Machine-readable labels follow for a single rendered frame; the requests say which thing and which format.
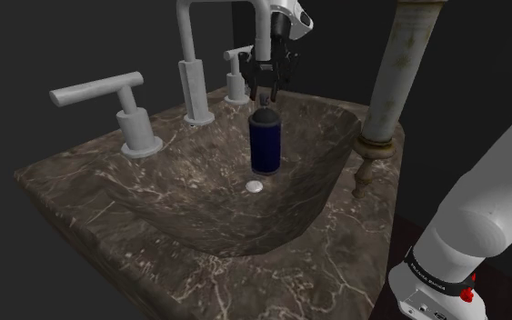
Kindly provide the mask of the dark blue spray can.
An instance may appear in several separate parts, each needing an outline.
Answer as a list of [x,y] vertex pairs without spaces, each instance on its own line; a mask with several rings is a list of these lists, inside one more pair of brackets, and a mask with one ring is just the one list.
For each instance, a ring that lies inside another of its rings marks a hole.
[[271,107],[269,94],[261,93],[259,107],[248,117],[250,161],[258,175],[273,175],[281,164],[281,125],[278,112]]

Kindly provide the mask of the rusty pale pipe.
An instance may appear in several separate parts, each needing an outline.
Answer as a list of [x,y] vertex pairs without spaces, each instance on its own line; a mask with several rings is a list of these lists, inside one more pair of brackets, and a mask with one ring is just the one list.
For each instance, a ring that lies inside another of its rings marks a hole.
[[387,46],[376,76],[366,119],[354,143],[363,163],[353,196],[365,196],[376,160],[392,157],[394,132],[439,13],[448,0],[397,0]]

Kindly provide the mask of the brown marble sink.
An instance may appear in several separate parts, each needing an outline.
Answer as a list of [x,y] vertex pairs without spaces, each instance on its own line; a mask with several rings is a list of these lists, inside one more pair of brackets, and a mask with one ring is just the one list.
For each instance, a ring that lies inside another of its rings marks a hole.
[[352,192],[366,107],[282,92],[281,166],[248,191],[254,106],[208,101],[151,119],[163,148],[115,131],[15,172],[41,215],[149,320],[368,320],[387,273],[402,156]]

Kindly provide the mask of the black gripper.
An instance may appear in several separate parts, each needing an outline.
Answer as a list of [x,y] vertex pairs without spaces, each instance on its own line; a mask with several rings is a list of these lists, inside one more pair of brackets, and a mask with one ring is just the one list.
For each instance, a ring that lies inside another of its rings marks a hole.
[[262,86],[272,87],[270,100],[276,101],[277,92],[290,81],[295,69],[299,54],[290,50],[291,21],[289,17],[280,12],[271,15],[271,60],[258,63],[255,49],[249,52],[241,52],[237,55],[239,70],[250,88],[249,97],[256,100],[257,88]]

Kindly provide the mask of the grey faucet spout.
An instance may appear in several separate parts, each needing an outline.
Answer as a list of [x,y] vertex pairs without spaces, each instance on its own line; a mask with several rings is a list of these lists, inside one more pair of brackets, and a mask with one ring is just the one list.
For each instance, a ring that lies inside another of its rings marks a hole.
[[196,59],[194,37],[189,14],[193,3],[249,2],[255,8],[255,60],[259,65],[271,61],[271,8],[267,0],[176,0],[178,22],[184,59],[178,63],[187,114],[190,125],[207,125],[215,116],[208,110],[203,63]]

